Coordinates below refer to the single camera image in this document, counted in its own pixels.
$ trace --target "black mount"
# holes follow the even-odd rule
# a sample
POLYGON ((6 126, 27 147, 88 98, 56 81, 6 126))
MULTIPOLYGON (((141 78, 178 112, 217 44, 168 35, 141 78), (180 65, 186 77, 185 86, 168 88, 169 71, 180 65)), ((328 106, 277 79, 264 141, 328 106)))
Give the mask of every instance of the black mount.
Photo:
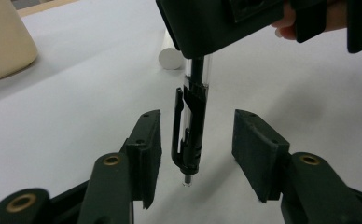
POLYGON ((160 111, 145 113, 119 153, 94 163, 90 180, 52 199, 23 189, 0 202, 0 224, 133 223, 133 201, 148 208, 160 167, 160 111))
POLYGON ((232 154, 263 202, 279 200, 286 224, 362 224, 362 192, 330 165, 289 143, 258 115, 236 110, 232 154))
MULTIPOLYGON (((167 30, 184 57, 226 47, 283 18, 283 0, 156 0, 167 30)), ((289 0, 302 43, 326 29, 327 0, 289 0)), ((347 0, 347 48, 362 50, 362 0, 347 0)))

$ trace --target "black device housing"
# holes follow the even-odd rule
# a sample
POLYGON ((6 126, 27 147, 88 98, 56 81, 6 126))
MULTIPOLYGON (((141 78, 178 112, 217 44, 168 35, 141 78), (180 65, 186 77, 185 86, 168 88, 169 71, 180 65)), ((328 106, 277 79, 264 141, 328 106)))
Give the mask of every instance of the black device housing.
POLYGON ((347 10, 347 48, 357 53, 362 50, 362 0, 348 0, 347 10))
POLYGON ((202 57, 283 18, 283 0, 157 0, 177 49, 202 57))

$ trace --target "white cylinder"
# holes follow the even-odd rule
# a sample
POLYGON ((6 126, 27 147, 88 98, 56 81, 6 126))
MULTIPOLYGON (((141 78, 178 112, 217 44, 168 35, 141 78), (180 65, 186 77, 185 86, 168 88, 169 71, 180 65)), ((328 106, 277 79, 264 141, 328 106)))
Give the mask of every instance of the white cylinder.
POLYGON ((173 40, 167 30, 164 33, 163 44, 161 45, 158 59, 161 67, 167 70, 178 69, 184 64, 184 56, 181 51, 175 48, 173 40))

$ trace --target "screw hole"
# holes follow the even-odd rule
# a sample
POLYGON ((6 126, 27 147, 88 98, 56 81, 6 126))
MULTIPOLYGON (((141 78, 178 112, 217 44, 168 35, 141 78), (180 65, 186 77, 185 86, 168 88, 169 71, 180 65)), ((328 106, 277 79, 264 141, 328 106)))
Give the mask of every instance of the screw hole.
POLYGON ((310 156, 310 155, 303 155, 300 157, 300 159, 309 165, 318 165, 320 164, 320 160, 318 160, 316 157, 314 156, 310 156))
POLYGON ((104 159, 104 165, 116 165, 120 162, 120 158, 118 156, 109 156, 104 159))
POLYGON ((12 200, 7 205, 7 211, 9 213, 17 213, 28 207, 30 207, 33 203, 35 203, 36 196, 34 194, 23 194, 14 200, 12 200))

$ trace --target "human hand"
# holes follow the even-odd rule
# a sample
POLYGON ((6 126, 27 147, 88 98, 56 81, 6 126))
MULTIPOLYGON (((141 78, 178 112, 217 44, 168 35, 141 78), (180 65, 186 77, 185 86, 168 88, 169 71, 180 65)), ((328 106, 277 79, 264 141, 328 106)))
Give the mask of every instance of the human hand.
MULTIPOLYGON (((289 40, 295 40, 295 10, 285 0, 284 17, 273 23, 271 26, 276 28, 276 35, 289 40)), ((347 4, 346 0, 327 0, 327 26, 325 31, 338 30, 347 25, 347 4)))

